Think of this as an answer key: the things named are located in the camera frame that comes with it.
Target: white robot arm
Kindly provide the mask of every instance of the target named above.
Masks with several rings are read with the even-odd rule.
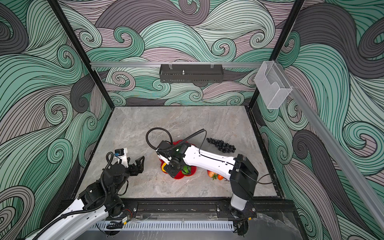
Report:
[[[108,164],[100,179],[81,192],[60,216],[27,240],[72,240],[96,222],[108,216],[119,216],[124,209],[119,190],[130,176],[137,176],[144,170],[144,156],[137,159],[135,165],[129,164],[126,153],[126,148],[107,153]]]
[[[171,141],[162,141],[158,147],[152,146],[148,141],[148,135],[155,129],[166,131]],[[164,170],[171,177],[175,177],[185,165],[189,165],[210,170],[228,179],[233,192],[231,206],[234,209],[232,214],[241,215],[247,201],[253,199],[258,172],[244,155],[239,154],[237,157],[220,156],[200,150],[186,142],[204,131],[201,129],[180,143],[172,145],[170,133],[163,128],[156,127],[147,132],[146,140],[149,146],[156,150],[159,158],[167,163]]]

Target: green wave pattern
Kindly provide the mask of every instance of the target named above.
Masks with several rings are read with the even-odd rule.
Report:
[[[120,26],[114,31],[114,37],[117,41],[122,41],[121,35],[129,34],[132,43],[126,48],[101,47],[87,51],[87,55],[91,61],[121,61],[128,57],[140,56],[144,51],[144,42],[139,34],[134,30]],[[105,71],[108,68],[100,68],[98,71]]]
[[[281,117],[287,126],[294,131],[299,131],[307,126],[308,120],[304,115],[302,115],[298,122],[293,122],[290,118],[297,116],[298,113],[296,108],[298,108],[298,105],[295,100],[292,100],[289,104],[287,104],[287,100],[285,99],[279,110]]]
[[[297,212],[299,213],[299,217],[307,232],[308,238],[311,240],[323,240],[323,225],[316,207],[286,170],[284,171],[284,175],[293,196],[292,200],[295,202]]]
[[[121,61],[124,61],[124,62],[129,62],[129,61],[148,62],[148,60],[146,60],[145,58],[141,58],[141,57],[129,57],[129,58],[122,59]],[[138,81],[138,83],[135,86],[140,86],[140,84],[150,85],[150,88],[154,89],[152,86],[153,81],[150,81],[150,79],[153,79],[153,80],[160,79],[160,75],[159,75],[160,69],[159,68],[111,68],[108,71],[108,75],[103,80],[103,82],[118,85],[118,86],[128,86],[129,81],[127,81],[125,84],[120,85],[120,84],[116,84],[112,80],[113,73],[119,72],[119,71],[127,72],[134,78],[136,78],[138,76],[142,76],[142,79],[140,79],[141,81]]]
[[[381,0],[326,0],[325,2],[342,7],[353,17],[357,30],[357,44],[365,31],[384,16],[384,1]],[[384,36],[379,35],[378,42],[383,40]]]
[[[274,122],[277,119],[279,114],[278,109],[267,109],[262,98],[257,98],[257,104],[264,120],[268,122]]]
[[[55,14],[45,0],[7,1],[6,6],[22,21],[28,33],[28,46],[19,54],[0,56],[0,120],[12,115],[11,107],[29,94],[57,86],[75,86],[84,74],[88,74],[76,51],[66,45],[69,41]],[[87,46],[101,44],[101,35],[88,20],[77,19],[76,12],[66,8],[68,19],[80,31],[80,38]],[[116,31],[117,40],[125,29]],[[89,107],[84,113],[75,114],[68,99],[69,92],[62,95],[45,91],[51,95],[40,114],[45,122],[34,131],[19,133],[0,145],[0,192],[14,186],[26,186],[35,198],[29,219],[20,219],[24,206],[20,198],[0,202],[0,209],[13,207],[15,216],[2,232],[3,237],[18,221],[24,228],[18,238],[24,238],[40,228],[43,214],[64,183],[76,159],[85,167],[89,156],[87,148],[95,143],[111,112],[105,100],[96,103],[92,93],[83,96],[97,106],[97,116]],[[25,124],[15,119],[14,124]]]
[[[381,108],[384,100],[379,93],[380,87],[383,87],[381,79],[365,80],[353,76],[340,54],[329,46],[302,46],[297,58],[294,49],[288,55],[282,55],[282,62],[285,66],[292,63],[309,79],[319,117],[364,175],[380,172],[384,169],[384,110]],[[371,86],[374,92],[368,95]],[[369,157],[358,156],[351,150],[351,147],[362,149],[365,146],[361,134],[373,137],[377,144],[376,152]]]
[[[64,53],[70,53],[73,60]],[[61,45],[57,57],[62,66],[45,59],[28,55],[0,56],[0,118],[23,96],[38,89],[75,83],[82,74],[82,63],[68,45]]]
[[[109,96],[112,99],[112,102],[115,106],[124,106],[127,102],[126,99],[121,96],[120,94],[117,94],[115,92],[109,91],[108,92]]]
[[[33,1],[26,15],[29,45],[24,54],[59,64],[57,49],[66,43],[67,35],[46,0]]]
[[[179,5],[179,0],[170,0],[179,10],[181,10]],[[222,2],[225,2],[227,0],[210,0],[209,1],[209,12],[212,12],[213,9],[215,9],[218,5],[220,5]],[[197,9],[200,8],[200,2],[199,0],[188,0],[187,3],[191,4],[192,2],[196,3]]]
[[[226,62],[235,58],[236,46],[230,39],[217,40],[216,46],[229,45],[229,52],[220,56],[222,52],[211,50],[204,39],[190,26],[178,21],[163,20],[149,25],[141,31],[145,50],[150,48],[167,47],[180,50],[202,62]]]
[[[279,179],[281,189],[283,190],[284,195],[287,199],[293,200],[293,195],[291,193],[290,188],[288,187],[287,179],[285,177],[284,165],[278,159],[279,149],[286,148],[285,143],[279,135],[276,135],[267,126],[261,126],[259,130],[261,134],[264,133],[268,137],[268,146],[266,147],[268,148],[268,153],[271,157],[271,161],[274,166],[276,175]]]
[[[131,91],[117,91],[116,93],[121,95],[125,99],[131,98],[131,97],[159,99],[166,96],[171,90],[170,84],[162,83],[160,82],[160,79],[155,80],[152,83],[152,86],[154,89],[156,89],[156,91],[149,91],[145,88],[136,87]]]
[[[287,40],[285,41],[285,46],[288,46],[288,43],[293,40],[294,45],[289,53],[285,53],[284,51],[280,51],[278,61],[284,67],[291,66],[296,60],[297,56],[300,52],[300,35],[296,31],[292,31]]]
[[[343,239],[348,239],[350,236],[359,235],[365,240],[377,240],[377,238],[367,233],[359,226],[356,226],[354,223],[348,221],[344,217],[337,215],[337,219],[339,221],[340,233]]]
[[[170,106],[172,104],[180,104],[184,106],[237,106],[244,102],[244,95],[237,92],[223,93],[212,99],[196,101],[199,98],[200,96],[198,92],[187,91],[174,98],[168,99],[164,105]]]
[[[236,39],[245,33],[259,31],[261,38],[251,41],[253,48],[265,47],[275,35],[272,16],[261,2],[228,0],[217,6],[199,25],[192,28],[208,47],[220,39]]]
[[[85,17],[78,12],[67,7],[65,4],[60,4],[65,16],[71,24],[74,31],[81,30],[79,39],[90,48],[97,48],[101,45],[101,34],[96,27],[91,24]]]
[[[294,2],[295,0],[265,0],[267,2],[275,2],[275,3],[290,3]]]
[[[253,49],[246,53],[241,54],[237,58],[235,58],[234,62],[263,62],[268,61],[271,56],[273,48],[261,48],[261,49]],[[226,68],[228,71],[234,72],[248,72],[253,69],[249,68]]]
[[[177,95],[182,95],[184,92],[189,91],[193,92],[189,95],[191,101],[198,102],[203,98],[203,91],[193,83],[172,83],[172,87],[169,93],[160,99],[173,98]]]
[[[351,186],[344,173],[339,170],[336,172],[340,178],[341,184],[343,185],[346,194],[351,200],[353,207],[359,213],[367,226],[379,237],[379,239],[384,239],[384,234],[382,233],[380,227],[377,225],[375,219],[371,216],[364,202],[361,200],[355,189]]]

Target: wave pattern wallpaper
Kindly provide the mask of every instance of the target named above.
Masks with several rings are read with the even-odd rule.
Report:
[[[268,60],[294,0],[59,0],[91,61]],[[312,0],[310,4],[320,2]],[[161,83],[159,68],[99,68],[117,106],[248,105],[258,69]]]
[[[55,217],[110,111],[47,1],[1,1],[1,239]]]
[[[384,200],[384,1],[304,6],[278,57],[294,85]],[[310,239],[384,239],[295,100],[257,123]]]

